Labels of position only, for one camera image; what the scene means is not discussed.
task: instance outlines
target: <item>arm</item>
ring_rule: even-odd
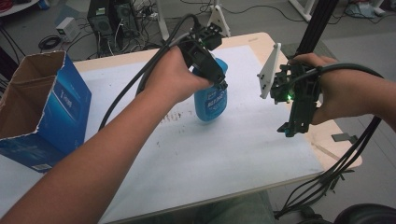
[[[304,54],[295,61],[321,66],[336,60]],[[323,104],[315,112],[312,124],[329,119],[374,114],[396,132],[396,83],[356,70],[335,70],[320,78]]]
[[[171,49],[146,89],[49,171],[0,223],[97,223],[162,118],[176,103],[209,86],[190,73],[178,48]]]

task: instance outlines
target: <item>bottle label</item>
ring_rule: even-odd
[[[205,112],[207,115],[216,116],[220,114],[227,104],[225,91],[214,90],[207,95]]]

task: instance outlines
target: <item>blue box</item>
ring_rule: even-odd
[[[64,51],[25,57],[0,101],[0,154],[47,172],[84,143],[91,96]]]

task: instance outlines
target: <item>blue spray bottle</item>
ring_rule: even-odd
[[[222,72],[227,72],[228,65],[223,60],[215,59],[221,67]],[[192,72],[197,75],[198,70],[193,69]],[[194,94],[195,113],[202,121],[210,121],[217,118],[227,106],[227,90],[219,90],[215,87],[198,91]]]

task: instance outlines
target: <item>white table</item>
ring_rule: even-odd
[[[36,4],[38,2],[38,0],[32,0],[30,3],[24,3],[24,4],[17,4],[12,6],[12,8],[10,8],[9,10],[5,11],[5,12],[1,12],[0,13],[0,17],[4,17],[16,12],[19,12],[21,10],[24,10],[28,7],[31,7],[32,5]]]
[[[256,77],[273,45],[264,33],[223,40],[215,54],[229,64],[224,113],[206,124],[196,118],[192,99],[175,106],[142,148],[101,222],[151,216],[305,180],[344,154],[350,144],[334,143],[331,134],[341,130],[333,121],[293,138],[276,132],[289,119],[289,111],[260,98]],[[87,138],[96,132],[107,104],[154,53],[75,63],[92,88]],[[285,62],[282,56],[279,63]],[[133,95],[131,90],[112,116]],[[0,157],[0,216],[41,176]]]

